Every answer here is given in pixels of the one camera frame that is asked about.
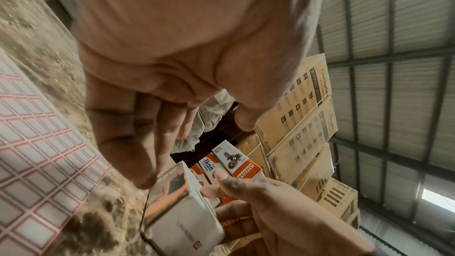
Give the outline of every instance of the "red and white checkered fabric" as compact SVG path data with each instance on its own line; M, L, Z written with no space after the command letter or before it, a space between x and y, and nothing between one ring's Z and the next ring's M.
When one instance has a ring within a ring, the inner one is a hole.
M0 50L0 255L41 254L109 169Z

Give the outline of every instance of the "hand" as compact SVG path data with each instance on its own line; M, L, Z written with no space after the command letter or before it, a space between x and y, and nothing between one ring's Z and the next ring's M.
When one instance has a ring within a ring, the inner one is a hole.
M289 87L322 0L77 0L72 32L98 148L149 188L198 106L225 88L250 131Z
M218 185L201 189L209 198L239 200L216 208L225 227L225 242L260 232L262 238L234 251L236 256L363 256L373 252L357 231L316 202L282 182L237 179L217 170Z

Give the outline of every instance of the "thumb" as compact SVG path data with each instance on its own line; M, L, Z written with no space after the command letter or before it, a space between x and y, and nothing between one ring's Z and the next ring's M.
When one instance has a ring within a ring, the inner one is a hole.
M240 103L235 115L236 124L243 131L253 131L259 117L261 117L268 110L268 108L250 108Z
M238 179L229 175L224 169L217 169L215 178L218 187L227 196L246 201L258 208L270 200L268 183L253 179Z

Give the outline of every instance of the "skylight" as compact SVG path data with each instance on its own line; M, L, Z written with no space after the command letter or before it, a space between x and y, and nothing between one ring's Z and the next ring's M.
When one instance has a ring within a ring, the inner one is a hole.
M444 197L438 193L424 189L422 199L455 213L455 200L448 197Z

